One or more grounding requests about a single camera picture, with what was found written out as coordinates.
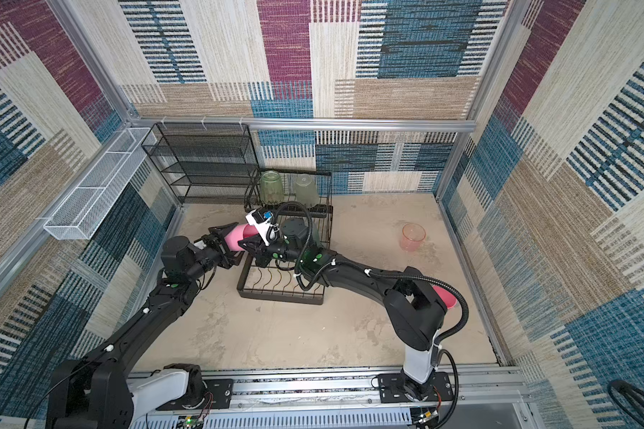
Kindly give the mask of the teal frosted cup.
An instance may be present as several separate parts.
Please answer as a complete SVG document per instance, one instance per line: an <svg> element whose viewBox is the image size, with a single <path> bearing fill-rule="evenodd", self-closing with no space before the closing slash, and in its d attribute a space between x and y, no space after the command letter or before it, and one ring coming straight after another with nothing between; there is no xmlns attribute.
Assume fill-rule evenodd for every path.
<svg viewBox="0 0 644 429"><path fill-rule="evenodd" d="M288 218L282 224L281 231L290 245L302 248L308 239L309 226L303 218Z"/></svg>

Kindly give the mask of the clear pink cup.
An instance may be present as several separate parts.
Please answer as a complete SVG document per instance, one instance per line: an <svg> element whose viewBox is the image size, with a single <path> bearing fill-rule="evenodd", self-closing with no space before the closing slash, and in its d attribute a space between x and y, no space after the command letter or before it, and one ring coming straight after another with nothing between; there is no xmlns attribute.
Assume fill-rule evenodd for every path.
<svg viewBox="0 0 644 429"><path fill-rule="evenodd" d="M427 237L425 229L417 223L406 223L402 228L400 247L407 252L413 252L420 248Z"/></svg>

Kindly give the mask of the black mesh shelf rack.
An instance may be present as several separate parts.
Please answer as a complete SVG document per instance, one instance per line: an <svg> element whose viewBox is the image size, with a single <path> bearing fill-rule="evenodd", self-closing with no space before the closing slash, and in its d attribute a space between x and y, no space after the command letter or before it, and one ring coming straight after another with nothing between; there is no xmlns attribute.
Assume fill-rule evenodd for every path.
<svg viewBox="0 0 644 429"><path fill-rule="evenodd" d="M155 123L141 147L178 201L241 205L259 178L245 125Z"/></svg>

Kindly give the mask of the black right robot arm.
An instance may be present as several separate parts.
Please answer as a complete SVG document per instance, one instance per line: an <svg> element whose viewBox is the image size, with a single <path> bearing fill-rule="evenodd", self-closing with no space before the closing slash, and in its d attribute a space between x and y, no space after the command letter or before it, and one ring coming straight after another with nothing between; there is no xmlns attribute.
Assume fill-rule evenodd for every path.
<svg viewBox="0 0 644 429"><path fill-rule="evenodd" d="M292 219L282 227L267 219L248 221L242 232L231 232L227 244L242 250L252 262L266 268L270 263L286 263L292 279L302 290L329 286L357 293L381 304L396 336L405 346L404 364L398 389L408 400L422 401L436 392L433 376L441 342L462 327L460 323L444 330L448 306L438 292L449 293L450 285L407 267L402 272L387 271L354 262L314 240L311 227L302 219Z"/></svg>

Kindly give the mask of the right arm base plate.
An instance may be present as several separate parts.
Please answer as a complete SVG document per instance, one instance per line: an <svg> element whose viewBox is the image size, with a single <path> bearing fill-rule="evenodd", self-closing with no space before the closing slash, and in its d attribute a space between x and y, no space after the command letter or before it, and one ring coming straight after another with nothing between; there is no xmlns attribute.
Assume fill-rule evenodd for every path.
<svg viewBox="0 0 644 429"><path fill-rule="evenodd" d="M371 385L379 391L381 403L451 401L456 387L448 373L435 371L424 384L401 372L376 375Z"/></svg>

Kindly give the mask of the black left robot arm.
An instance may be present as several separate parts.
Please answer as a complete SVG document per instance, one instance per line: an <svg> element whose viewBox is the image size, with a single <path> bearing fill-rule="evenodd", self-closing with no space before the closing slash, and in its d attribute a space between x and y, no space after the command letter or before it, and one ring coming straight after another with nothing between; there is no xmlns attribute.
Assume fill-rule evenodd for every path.
<svg viewBox="0 0 644 429"><path fill-rule="evenodd" d="M208 389L196 365L173 364L135 384L129 384L128 375L159 335L191 307L203 275L239 262L239 248L227 243L236 227L211 227L199 242L176 236L164 243L163 266L141 309L97 348L55 369L47 393L48 428L128 428L166 404L203 407Z"/></svg>

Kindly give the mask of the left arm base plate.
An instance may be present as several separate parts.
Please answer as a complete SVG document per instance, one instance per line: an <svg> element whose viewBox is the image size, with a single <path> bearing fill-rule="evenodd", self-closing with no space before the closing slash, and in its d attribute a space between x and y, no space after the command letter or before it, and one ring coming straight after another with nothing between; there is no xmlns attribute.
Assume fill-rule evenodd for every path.
<svg viewBox="0 0 644 429"><path fill-rule="evenodd" d="M202 380L199 384L189 382L182 397L170 400L157 411L190 411L207 409L228 409L231 404L233 379Z"/></svg>

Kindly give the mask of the opaque pink cup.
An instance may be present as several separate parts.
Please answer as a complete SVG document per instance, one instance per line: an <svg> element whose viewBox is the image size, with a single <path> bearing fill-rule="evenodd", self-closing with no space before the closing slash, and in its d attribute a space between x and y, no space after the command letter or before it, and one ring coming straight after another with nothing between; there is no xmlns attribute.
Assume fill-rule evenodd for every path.
<svg viewBox="0 0 644 429"><path fill-rule="evenodd" d="M248 223L241 223L236 225L234 230L231 230L229 234L225 237L225 242L229 250L238 252L244 251L244 248L240 245L241 241L249 239L253 236L259 236L257 228L253 225L248 225Z"/></svg>

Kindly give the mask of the aluminium front rail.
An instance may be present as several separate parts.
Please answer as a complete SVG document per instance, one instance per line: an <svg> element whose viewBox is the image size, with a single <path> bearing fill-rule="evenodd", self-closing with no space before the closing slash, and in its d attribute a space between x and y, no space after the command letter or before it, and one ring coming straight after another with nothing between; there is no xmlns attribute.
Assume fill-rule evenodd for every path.
<svg viewBox="0 0 644 429"><path fill-rule="evenodd" d="M233 379L228 409L157 411L128 428L541 428L540 410L517 368L442 368L455 397L381 403L371 385L396 366L205 371Z"/></svg>

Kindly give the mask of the black two-tier dish rack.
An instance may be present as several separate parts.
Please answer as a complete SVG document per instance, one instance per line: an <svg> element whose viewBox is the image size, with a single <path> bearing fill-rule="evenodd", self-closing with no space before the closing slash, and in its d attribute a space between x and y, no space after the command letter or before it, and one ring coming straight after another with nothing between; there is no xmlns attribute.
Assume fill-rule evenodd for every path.
<svg viewBox="0 0 644 429"><path fill-rule="evenodd" d="M310 240L308 251L318 257L332 236L332 174L301 170L260 170L250 180L244 209L264 221L270 247L251 237L246 243L258 255L246 255L237 284L244 299L321 305L325 282L300 288L295 278L293 253Z"/></svg>

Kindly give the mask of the pale frosted green cup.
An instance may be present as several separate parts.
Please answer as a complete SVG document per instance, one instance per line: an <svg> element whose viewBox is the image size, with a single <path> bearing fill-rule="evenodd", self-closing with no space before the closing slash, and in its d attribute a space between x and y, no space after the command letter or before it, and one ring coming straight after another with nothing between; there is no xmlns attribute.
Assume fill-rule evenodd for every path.
<svg viewBox="0 0 644 429"><path fill-rule="evenodd" d="M305 207L314 207L318 204L318 188L314 175L298 174L295 177L293 188L296 200Z"/></svg>

